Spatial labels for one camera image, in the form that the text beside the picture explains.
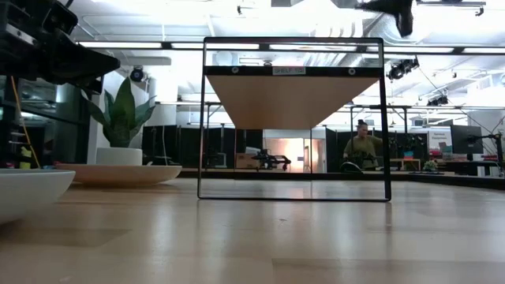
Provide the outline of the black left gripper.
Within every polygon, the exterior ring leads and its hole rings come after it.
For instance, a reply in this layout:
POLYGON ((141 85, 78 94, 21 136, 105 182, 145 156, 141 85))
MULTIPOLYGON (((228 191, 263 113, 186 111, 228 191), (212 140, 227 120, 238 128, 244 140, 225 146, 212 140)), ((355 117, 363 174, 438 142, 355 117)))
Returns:
POLYGON ((54 84, 81 84, 91 95, 103 91, 104 75, 120 61, 70 42, 78 19, 70 10, 74 0, 0 0, 0 24, 11 24, 37 40, 33 46, 0 39, 0 75, 54 84))

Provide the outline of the off-white round plate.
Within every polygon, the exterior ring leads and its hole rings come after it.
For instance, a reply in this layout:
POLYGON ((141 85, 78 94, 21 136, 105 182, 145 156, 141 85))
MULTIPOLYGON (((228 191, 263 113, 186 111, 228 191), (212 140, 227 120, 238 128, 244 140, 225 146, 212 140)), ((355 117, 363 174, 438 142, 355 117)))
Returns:
POLYGON ((175 179, 181 166, 111 166, 59 163, 58 170, 75 172, 74 182, 86 186, 143 187, 175 179))

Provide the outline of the white bowl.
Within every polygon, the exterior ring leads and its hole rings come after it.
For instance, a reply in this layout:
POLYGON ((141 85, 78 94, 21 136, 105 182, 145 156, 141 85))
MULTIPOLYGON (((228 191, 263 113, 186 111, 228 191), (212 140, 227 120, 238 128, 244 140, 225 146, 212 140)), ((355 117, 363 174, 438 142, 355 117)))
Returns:
POLYGON ((75 174, 71 170, 0 169, 0 224, 56 202, 75 174))

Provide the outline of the green snake plant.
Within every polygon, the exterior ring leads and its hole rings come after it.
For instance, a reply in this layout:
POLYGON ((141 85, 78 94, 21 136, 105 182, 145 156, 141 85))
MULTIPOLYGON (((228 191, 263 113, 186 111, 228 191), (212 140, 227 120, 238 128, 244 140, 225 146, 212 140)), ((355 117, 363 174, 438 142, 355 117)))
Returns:
POLYGON ((103 126, 103 135, 113 148, 128 148, 155 109, 151 99, 135 105, 130 78, 123 80, 115 98, 105 91, 105 111, 89 99, 91 91, 84 89, 82 92, 86 95, 90 115, 103 126))

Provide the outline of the white plant pot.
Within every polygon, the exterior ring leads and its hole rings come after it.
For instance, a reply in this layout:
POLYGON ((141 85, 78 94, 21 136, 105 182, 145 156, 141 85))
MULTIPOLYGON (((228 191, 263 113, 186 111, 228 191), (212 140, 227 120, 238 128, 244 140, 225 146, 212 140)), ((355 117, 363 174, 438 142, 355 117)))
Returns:
POLYGON ((143 152, 137 148, 98 148, 96 163, 107 166, 141 166, 143 152))

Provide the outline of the black computer monitor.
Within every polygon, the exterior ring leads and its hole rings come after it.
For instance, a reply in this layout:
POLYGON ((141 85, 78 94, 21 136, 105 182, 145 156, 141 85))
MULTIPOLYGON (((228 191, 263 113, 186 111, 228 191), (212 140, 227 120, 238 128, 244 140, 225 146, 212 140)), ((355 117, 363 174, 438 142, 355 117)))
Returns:
POLYGON ((469 125, 451 126, 452 151, 454 154, 483 154, 481 128, 469 125))

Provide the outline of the person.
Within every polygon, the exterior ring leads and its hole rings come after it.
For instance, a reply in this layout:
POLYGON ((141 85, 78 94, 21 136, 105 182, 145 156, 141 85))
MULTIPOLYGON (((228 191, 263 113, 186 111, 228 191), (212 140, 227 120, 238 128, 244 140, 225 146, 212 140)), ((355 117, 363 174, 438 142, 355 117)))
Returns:
POLYGON ((360 119, 357 135, 348 141, 343 157, 361 161, 362 170, 375 170, 378 167, 376 149, 383 146, 383 140, 368 134, 368 124, 360 119))

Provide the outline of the cardboard box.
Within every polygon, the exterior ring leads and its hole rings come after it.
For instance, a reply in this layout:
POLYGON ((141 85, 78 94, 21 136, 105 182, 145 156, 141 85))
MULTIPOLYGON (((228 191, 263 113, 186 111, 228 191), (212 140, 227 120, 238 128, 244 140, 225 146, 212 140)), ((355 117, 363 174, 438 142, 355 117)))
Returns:
POLYGON ((260 161, 256 159, 256 154, 236 154, 236 169, 258 169, 259 167, 260 161))

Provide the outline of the black wheeled robot cart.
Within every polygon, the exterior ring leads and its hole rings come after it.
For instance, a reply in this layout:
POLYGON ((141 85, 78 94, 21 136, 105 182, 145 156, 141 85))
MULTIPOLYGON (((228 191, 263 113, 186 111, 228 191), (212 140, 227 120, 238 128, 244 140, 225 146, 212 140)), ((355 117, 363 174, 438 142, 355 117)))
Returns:
POLYGON ((277 168, 278 165, 282 166, 282 170, 286 171, 288 166, 291 164, 291 160, 285 155, 271 155, 267 149, 260 150, 252 159, 259 162, 260 169, 273 170, 277 168))

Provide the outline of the wooden shelf black metal frame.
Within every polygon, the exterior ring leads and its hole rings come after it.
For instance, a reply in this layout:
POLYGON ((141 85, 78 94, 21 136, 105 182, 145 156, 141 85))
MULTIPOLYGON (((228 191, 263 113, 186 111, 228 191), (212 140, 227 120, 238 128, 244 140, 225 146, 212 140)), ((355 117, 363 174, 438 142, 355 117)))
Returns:
POLYGON ((244 50, 376 54, 376 67, 210 65, 202 61, 201 85, 211 85, 237 129, 312 131, 373 84, 380 86, 382 137, 387 139, 384 41, 353 37, 207 37, 202 51, 244 50))

